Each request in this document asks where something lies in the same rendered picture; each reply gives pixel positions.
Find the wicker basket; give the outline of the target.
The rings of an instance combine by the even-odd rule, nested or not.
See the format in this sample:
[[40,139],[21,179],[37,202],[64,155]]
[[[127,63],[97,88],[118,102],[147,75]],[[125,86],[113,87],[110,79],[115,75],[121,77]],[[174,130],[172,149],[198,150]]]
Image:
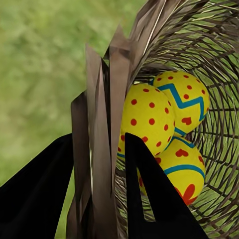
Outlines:
[[[239,230],[239,215],[232,218],[239,211],[239,190],[236,197],[231,198],[239,188],[239,172],[231,191],[227,195],[225,194],[235,170],[239,170],[237,167],[239,155],[235,164],[231,164],[236,152],[235,149],[233,153],[234,141],[235,138],[239,139],[239,136],[235,135],[235,123],[239,108],[236,108],[234,100],[231,99],[225,88],[225,85],[229,86],[239,103],[230,85],[235,86],[239,96],[239,68],[228,57],[235,52],[239,55],[239,33],[225,28],[225,26],[231,27],[239,31],[239,26],[232,22],[234,18],[239,20],[239,9],[235,9],[235,7],[239,7],[239,0],[228,0],[221,3],[213,3],[210,0],[198,0],[198,2],[192,3],[193,1],[147,0],[136,14],[128,39],[125,38],[119,25],[103,59],[85,44],[87,89],[71,102],[75,195],[67,215],[66,239],[128,239],[125,161],[117,158],[124,102],[131,85],[138,82],[149,84],[151,79],[161,72],[175,70],[182,70],[193,76],[193,71],[197,70],[212,80],[214,85],[205,85],[210,97],[211,108],[208,110],[210,121],[212,121],[210,112],[214,113],[214,117],[216,117],[215,112],[218,112],[216,133],[213,133],[214,126],[212,126],[212,132],[208,131],[209,125],[207,117],[205,117],[198,128],[187,133],[185,138],[195,144],[202,156],[206,158],[204,162],[205,178],[215,162],[217,162],[216,167],[218,163],[221,164],[216,173],[214,173],[216,167],[214,168],[209,181],[204,182],[203,189],[209,187],[210,190],[224,196],[224,199],[208,216],[205,216],[204,213],[216,206],[212,205],[220,196],[204,212],[200,212],[199,209],[214,199],[207,203],[204,201],[201,206],[195,208],[195,205],[206,197],[191,204],[188,208],[191,209],[191,213],[197,213],[195,217],[202,217],[197,221],[201,224],[202,229],[209,226],[214,228],[206,233],[208,237],[217,232],[221,234],[216,238],[209,239],[239,239],[239,233],[233,238],[229,236]],[[232,2],[236,4],[224,6],[224,4]],[[221,8],[205,10],[215,6]],[[214,12],[224,9],[228,10],[223,13]],[[192,17],[207,12],[215,15],[202,18]],[[225,15],[228,12],[231,13],[230,16]],[[213,19],[219,16],[223,18],[223,21]],[[190,23],[198,20],[209,22],[209,24]],[[190,24],[194,26],[190,28],[201,27],[203,29],[195,31],[185,28]],[[191,32],[178,32],[182,29]],[[187,37],[196,34],[199,38]],[[203,39],[206,37],[226,52],[215,50],[210,43],[204,42]],[[220,42],[227,44],[231,50]],[[201,47],[198,43],[203,43],[209,48]],[[218,56],[208,50],[216,52]],[[211,58],[206,57],[203,53],[210,55]],[[198,55],[201,59],[194,55]],[[239,62],[239,59],[234,57]],[[227,60],[232,69],[221,58]],[[104,60],[109,60],[109,63],[106,64]],[[193,66],[188,61],[195,62],[197,66]],[[166,63],[169,62],[179,67],[167,66]],[[236,74],[238,80],[230,75],[222,64]],[[208,75],[198,69],[200,67]],[[223,73],[229,77],[230,81]],[[224,89],[227,100],[219,86]],[[218,106],[214,87],[218,89],[222,109]],[[214,107],[211,97],[217,108]],[[234,108],[230,107],[228,97]],[[228,109],[225,109],[223,99],[228,104]],[[220,111],[223,111],[224,114],[223,122]],[[225,111],[235,111],[234,125],[232,123],[233,135],[229,134]],[[224,123],[226,123],[228,134],[224,134]],[[201,132],[201,125],[203,132]],[[215,135],[215,140],[207,156],[203,154],[203,146],[208,134]],[[224,148],[224,136],[227,137],[226,140],[229,140],[229,137],[232,138],[232,141],[223,161],[220,161]],[[221,143],[217,153],[219,141]],[[231,160],[227,163],[226,158],[230,147],[232,147]],[[226,171],[219,187],[215,188],[210,185],[210,182],[218,173],[215,182],[217,181],[224,165],[227,166]],[[232,171],[224,180],[229,167],[232,168]],[[225,189],[221,192],[219,189],[227,179]],[[140,194],[143,199],[148,199],[142,191]],[[222,207],[227,200],[230,200],[231,203]],[[238,207],[229,211],[234,205],[238,205]],[[146,211],[152,211],[152,208],[143,209],[145,220],[156,222],[154,215]],[[210,220],[220,212],[222,213],[216,219]],[[228,215],[229,217],[221,226],[218,227],[215,224]],[[222,229],[235,219],[236,221],[230,229],[224,232]]]

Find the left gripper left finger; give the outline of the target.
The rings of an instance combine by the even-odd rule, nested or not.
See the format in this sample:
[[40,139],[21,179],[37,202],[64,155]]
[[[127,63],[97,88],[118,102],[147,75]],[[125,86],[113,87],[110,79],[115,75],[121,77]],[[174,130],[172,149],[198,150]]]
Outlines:
[[54,239],[74,166],[61,136],[0,187],[0,239]]

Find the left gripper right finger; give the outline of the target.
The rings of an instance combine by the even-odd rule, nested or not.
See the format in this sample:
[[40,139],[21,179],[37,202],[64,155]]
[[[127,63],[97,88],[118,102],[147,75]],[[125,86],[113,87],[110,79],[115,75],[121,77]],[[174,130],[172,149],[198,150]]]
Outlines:
[[[128,239],[209,239],[143,140],[125,133]],[[156,222],[143,214],[138,166]]]

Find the easter egg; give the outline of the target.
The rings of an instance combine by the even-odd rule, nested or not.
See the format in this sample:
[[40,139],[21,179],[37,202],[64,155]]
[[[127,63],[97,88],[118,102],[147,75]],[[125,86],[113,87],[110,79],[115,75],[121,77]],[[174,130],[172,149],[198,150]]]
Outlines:
[[201,79],[180,71],[163,71],[149,85],[161,90],[170,100],[175,113],[174,135],[184,137],[207,116],[210,97]]
[[[185,137],[174,135],[166,149],[155,159],[185,204],[190,206],[202,193],[206,179],[206,167],[200,150]],[[136,169],[139,188],[147,196],[138,166]]]
[[147,83],[133,84],[124,102],[117,158],[125,161],[125,133],[140,137],[153,157],[170,143],[175,113],[170,100]]

